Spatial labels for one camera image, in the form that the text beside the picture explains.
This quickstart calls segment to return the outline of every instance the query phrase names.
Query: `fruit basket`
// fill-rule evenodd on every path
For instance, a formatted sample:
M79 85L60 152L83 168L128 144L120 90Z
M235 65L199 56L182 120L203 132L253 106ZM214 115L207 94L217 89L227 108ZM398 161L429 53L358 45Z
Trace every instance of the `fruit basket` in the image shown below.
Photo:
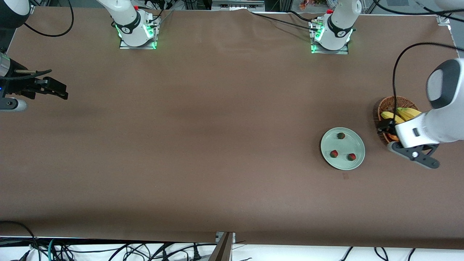
M377 107L377 115L376 115L377 118L374 119L376 123L383 120L380 114L384 111L395 113L396 117L399 117L398 113L393 111L394 106L395 106L394 101L395 100L393 96L386 97L382 101L380 101L379 106ZM414 104L411 100L406 99L405 97L401 97L401 96L396 96L396 107L413 108L413 109L419 110L416 104ZM379 134L379 137L385 145L393 141L385 133Z

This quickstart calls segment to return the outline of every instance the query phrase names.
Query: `metal frame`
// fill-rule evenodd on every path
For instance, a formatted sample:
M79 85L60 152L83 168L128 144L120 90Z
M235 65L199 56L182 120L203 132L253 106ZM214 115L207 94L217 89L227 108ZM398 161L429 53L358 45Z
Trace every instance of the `metal frame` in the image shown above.
M214 248L208 261L230 261L232 259L232 244L235 242L234 232L217 232L219 243Z

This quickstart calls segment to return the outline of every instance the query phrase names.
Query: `red strawberry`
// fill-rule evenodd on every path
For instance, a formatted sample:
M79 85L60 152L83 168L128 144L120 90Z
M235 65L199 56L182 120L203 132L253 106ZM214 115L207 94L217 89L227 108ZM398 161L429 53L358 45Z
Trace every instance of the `red strawberry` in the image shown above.
M354 153L348 154L348 160L349 160L349 161L353 161L353 160L355 160L355 159L356 159L356 155L355 155Z
M338 157L338 151L336 151L336 150L331 151L331 152L330 152L330 156L331 156L332 158Z

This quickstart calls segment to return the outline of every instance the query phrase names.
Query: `banana bunch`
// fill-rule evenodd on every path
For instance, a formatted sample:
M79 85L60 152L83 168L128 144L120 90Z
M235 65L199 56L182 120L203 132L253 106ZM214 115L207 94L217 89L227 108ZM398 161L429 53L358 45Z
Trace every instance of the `banana bunch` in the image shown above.
M400 116L395 117L396 124L403 123L403 122L408 121L410 119L413 119L414 117L421 114L420 111L415 110L413 108L401 108L401 107L399 107L399 108L396 108L396 111L400 115ZM389 111L384 111L380 115L384 119L393 119L393 113L391 113ZM399 139L398 139L398 137L396 135L388 133L387 136L393 141L399 141Z
M384 118L385 120L386 119L393 119L393 113L389 112L389 111L384 111L380 114L380 116L382 116L382 118ZM404 120L401 119L399 116L396 116L395 117L395 122L396 124L400 124L400 123L403 123Z
M415 118L416 116L418 116L419 114L421 114L422 112L418 111L418 110L415 110L413 108L396 108L396 111L398 112L398 114L403 118L403 120L405 121L408 121L410 119L413 119Z

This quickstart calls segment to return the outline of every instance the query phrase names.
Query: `white floor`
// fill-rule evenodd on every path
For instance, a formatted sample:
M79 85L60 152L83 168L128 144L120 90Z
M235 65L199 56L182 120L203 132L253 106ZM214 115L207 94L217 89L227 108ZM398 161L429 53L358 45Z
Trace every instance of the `white floor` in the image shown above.
M178 243L167 249L167 253L180 248L191 246L189 243ZM70 249L76 251L93 251L114 249L122 246L118 245L78 245L71 246ZM153 253L161 244L149 244L148 247ZM0 248L0 261L18 260L29 247L7 247ZM213 251L214 246L199 247L199 253L203 256L202 260L207 260L208 255ZM276 246L276 245L234 245L232 251L232 261L243 261L252 258L251 261L340 261L345 255L348 247L312 247L312 246ZM144 253L148 252L145 248L139 248ZM190 259L193 257L193 249L187 249ZM410 248L386 248L389 261L407 261ZM107 261L114 251L102 253L75 253L75 261ZM112 261L122 261L125 251L121 251ZM173 255L170 261L185 261L187 255L183 252ZM37 251L29 254L27 261L38 261ZM47 261L47 257L42 255L42 260ZM373 248L355 247L346 259L347 261L382 261L376 256ZM464 260L464 250L443 250L443 249L417 249L411 257L411 261L462 261ZM131 255L127 261L143 261L138 255Z

